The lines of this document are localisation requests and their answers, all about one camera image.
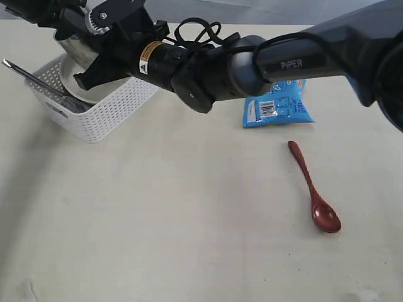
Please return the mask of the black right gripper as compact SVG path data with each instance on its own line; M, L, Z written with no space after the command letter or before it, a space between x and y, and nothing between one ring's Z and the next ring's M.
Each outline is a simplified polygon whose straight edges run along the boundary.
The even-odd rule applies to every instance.
M77 35L96 60L74 75L80 88L132 75L132 47L156 31L144 1L1 1L6 11L40 28Z

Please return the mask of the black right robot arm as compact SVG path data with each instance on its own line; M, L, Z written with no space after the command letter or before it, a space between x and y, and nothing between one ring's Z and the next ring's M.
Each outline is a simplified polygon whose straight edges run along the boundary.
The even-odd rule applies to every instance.
M260 96L274 83L344 76L360 103L374 103L402 128L402 2L380 1L302 31L265 40L192 17L194 40L153 21L143 1L5 1L10 14L53 28L58 42L77 38L78 60L95 59L75 74L79 87L135 77L175 93L199 113L217 101Z

